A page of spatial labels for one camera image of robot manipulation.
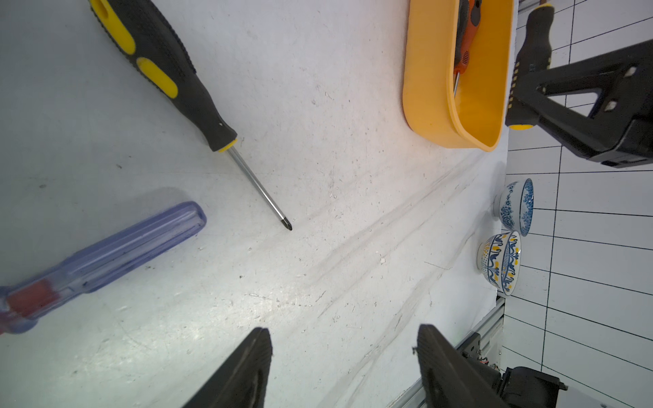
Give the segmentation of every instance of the phillips screwdriver tip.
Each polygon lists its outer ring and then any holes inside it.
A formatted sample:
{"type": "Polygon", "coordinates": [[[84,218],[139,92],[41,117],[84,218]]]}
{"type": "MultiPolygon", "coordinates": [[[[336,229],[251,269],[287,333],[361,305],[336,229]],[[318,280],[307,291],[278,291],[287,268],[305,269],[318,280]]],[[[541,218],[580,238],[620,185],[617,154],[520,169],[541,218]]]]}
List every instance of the phillips screwdriver tip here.
{"type": "Polygon", "coordinates": [[[293,230],[293,226],[290,225],[290,221],[288,221],[288,218],[284,218],[281,220],[281,224],[283,224],[284,227],[288,228],[289,230],[293,230]]]}

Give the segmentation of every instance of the transparent blue screwdriver handle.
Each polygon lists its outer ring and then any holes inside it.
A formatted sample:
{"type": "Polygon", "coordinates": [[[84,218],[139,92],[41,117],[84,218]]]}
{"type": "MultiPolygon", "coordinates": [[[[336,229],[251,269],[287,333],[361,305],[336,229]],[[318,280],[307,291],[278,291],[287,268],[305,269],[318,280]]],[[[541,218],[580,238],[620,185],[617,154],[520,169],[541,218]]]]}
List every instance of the transparent blue screwdriver handle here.
{"type": "Polygon", "coordinates": [[[23,333],[37,319],[82,293],[91,293],[197,234],[206,216],[182,202],[65,259],[13,287],[0,287],[0,333],[23,333]]]}

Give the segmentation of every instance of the orange tool in basket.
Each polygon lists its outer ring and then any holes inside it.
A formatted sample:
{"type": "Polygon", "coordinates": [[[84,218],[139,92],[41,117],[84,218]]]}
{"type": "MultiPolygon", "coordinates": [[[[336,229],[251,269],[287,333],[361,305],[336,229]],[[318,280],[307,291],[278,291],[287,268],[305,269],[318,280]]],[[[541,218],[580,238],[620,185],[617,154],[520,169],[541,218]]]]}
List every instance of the orange tool in basket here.
{"type": "Polygon", "coordinates": [[[464,33],[462,36],[462,41],[460,41],[460,50],[456,50],[456,54],[460,55],[460,61],[456,64],[453,69],[453,73],[456,76],[456,80],[453,86],[453,94],[456,95],[458,90],[458,81],[460,75],[465,73],[467,65],[470,63],[470,47],[476,36],[476,31],[479,29],[479,24],[481,24],[481,2],[482,0],[469,0],[470,1],[470,13],[468,14],[467,26],[462,30],[464,33]]]}

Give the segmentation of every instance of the black screwdriver handle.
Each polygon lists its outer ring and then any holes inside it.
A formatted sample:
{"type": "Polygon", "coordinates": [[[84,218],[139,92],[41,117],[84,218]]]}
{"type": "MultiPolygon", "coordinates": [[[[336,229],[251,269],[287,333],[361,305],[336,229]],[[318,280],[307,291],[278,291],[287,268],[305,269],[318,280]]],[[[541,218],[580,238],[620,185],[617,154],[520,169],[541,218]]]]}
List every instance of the black screwdriver handle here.
{"type": "Polygon", "coordinates": [[[529,72],[549,69],[551,64],[551,43],[549,32],[553,24],[555,10],[550,3],[545,3],[528,15],[526,22],[526,38],[524,45],[515,58],[515,70],[508,97],[508,109],[505,114],[505,124],[514,130],[530,129],[537,125],[539,114],[513,98],[513,90],[519,78],[529,72]]]}
{"type": "Polygon", "coordinates": [[[183,44],[150,0],[89,0],[91,9],[127,59],[204,134],[213,151],[236,142],[197,78],[183,44]]]}

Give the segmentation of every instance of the blue and white bowl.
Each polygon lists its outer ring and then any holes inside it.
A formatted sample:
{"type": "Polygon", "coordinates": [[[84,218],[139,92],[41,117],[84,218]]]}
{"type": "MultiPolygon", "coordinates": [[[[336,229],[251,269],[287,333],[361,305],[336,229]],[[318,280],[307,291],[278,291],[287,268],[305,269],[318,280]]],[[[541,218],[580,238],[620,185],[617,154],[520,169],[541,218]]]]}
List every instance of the blue and white bowl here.
{"type": "Polygon", "coordinates": [[[492,212],[510,231],[528,235],[533,219],[533,181],[530,178],[510,183],[494,199],[492,212]]]}
{"type": "Polygon", "coordinates": [[[479,246],[476,255],[478,269],[506,296],[513,292],[517,284],[521,247],[519,232],[512,231],[490,237],[479,246]]]}

